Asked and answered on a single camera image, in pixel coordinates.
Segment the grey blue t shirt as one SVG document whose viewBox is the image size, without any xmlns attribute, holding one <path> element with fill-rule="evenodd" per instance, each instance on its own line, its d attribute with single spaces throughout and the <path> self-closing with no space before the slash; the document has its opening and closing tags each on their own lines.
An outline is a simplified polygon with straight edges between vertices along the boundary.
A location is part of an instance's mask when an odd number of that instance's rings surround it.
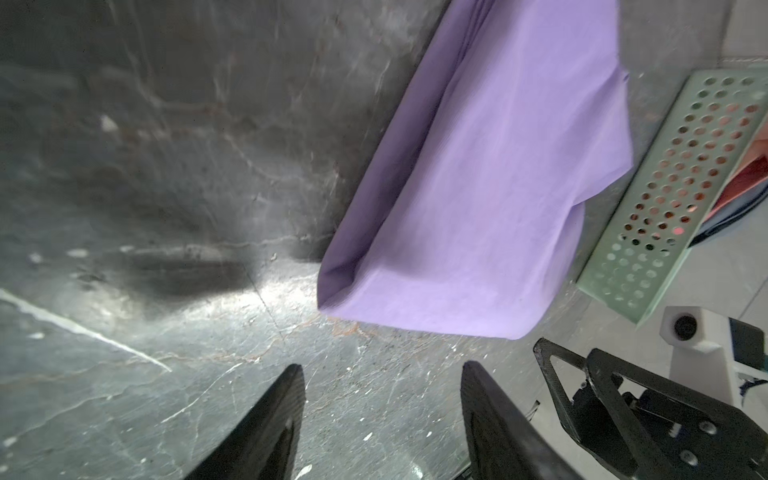
<svg viewBox="0 0 768 480">
<path fill-rule="evenodd" d="M 767 199 L 767 181 L 740 195 L 705 220 L 689 247 L 697 246 L 727 232 Z"/>
</svg>

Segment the purple t shirt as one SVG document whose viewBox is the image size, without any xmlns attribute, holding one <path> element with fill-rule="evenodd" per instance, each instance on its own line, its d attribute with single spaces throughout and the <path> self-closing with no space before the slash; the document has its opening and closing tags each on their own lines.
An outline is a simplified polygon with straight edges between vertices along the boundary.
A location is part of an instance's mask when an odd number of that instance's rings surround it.
<svg viewBox="0 0 768 480">
<path fill-rule="evenodd" d="M 340 319 L 516 340 L 632 167 L 615 1 L 453 1 L 324 258 Z"/>
</svg>

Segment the green plastic basket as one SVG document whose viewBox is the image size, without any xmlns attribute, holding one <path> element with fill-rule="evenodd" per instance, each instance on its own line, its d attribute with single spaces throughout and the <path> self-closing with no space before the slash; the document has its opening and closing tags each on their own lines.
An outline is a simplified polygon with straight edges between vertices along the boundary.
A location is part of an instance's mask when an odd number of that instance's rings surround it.
<svg viewBox="0 0 768 480">
<path fill-rule="evenodd" d="M 766 116 L 766 69 L 692 73 L 585 264 L 578 288 L 634 324 L 648 319 Z"/>
</svg>

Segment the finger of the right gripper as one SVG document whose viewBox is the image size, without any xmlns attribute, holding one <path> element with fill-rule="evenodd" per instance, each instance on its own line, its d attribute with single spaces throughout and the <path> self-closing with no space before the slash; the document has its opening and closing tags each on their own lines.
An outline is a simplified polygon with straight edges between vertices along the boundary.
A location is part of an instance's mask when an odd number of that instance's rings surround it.
<svg viewBox="0 0 768 480">
<path fill-rule="evenodd" d="M 588 413 L 598 403 L 586 375 L 586 359 L 545 338 L 540 338 L 535 343 L 533 353 L 552 397 L 561 426 L 577 444 L 583 444 L 583 440 L 590 437 L 586 426 Z M 552 363 L 553 358 L 575 367 L 584 375 L 583 385 L 574 394 L 576 400 L 566 393 Z"/>
</svg>

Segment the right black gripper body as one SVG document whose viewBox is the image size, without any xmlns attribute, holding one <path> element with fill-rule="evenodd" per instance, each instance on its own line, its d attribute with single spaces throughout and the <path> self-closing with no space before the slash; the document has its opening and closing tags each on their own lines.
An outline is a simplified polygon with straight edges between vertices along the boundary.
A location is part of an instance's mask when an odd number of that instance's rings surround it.
<svg viewBox="0 0 768 480">
<path fill-rule="evenodd" d="M 577 443 L 620 479 L 764 479 L 767 433 L 742 411 L 601 350 L 577 356 Z"/>
</svg>

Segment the pink red t shirt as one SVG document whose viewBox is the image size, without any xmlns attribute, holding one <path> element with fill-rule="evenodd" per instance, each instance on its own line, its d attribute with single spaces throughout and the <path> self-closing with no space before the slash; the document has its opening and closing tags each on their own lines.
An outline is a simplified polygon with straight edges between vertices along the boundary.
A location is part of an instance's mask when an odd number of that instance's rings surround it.
<svg viewBox="0 0 768 480">
<path fill-rule="evenodd" d="M 767 179 L 767 123 L 764 123 L 744 154 L 735 174 L 724 188 L 713 208 L 705 217 L 709 220 L 719 210 Z"/>
</svg>

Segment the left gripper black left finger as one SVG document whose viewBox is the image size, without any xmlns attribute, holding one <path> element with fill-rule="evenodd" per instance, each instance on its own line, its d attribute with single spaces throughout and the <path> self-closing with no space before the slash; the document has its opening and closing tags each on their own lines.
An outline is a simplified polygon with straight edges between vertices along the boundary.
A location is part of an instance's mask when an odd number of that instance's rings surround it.
<svg viewBox="0 0 768 480">
<path fill-rule="evenodd" d="M 292 477 L 306 401 L 302 366 L 291 364 L 189 479 Z"/>
</svg>

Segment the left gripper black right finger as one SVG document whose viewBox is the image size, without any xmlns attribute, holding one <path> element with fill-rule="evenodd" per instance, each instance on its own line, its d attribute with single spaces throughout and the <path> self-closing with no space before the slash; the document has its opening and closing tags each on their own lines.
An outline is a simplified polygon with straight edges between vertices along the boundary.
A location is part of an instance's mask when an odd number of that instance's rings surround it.
<svg viewBox="0 0 768 480">
<path fill-rule="evenodd" d="M 463 365 L 460 397 L 475 479 L 578 479 L 477 361 Z"/>
</svg>

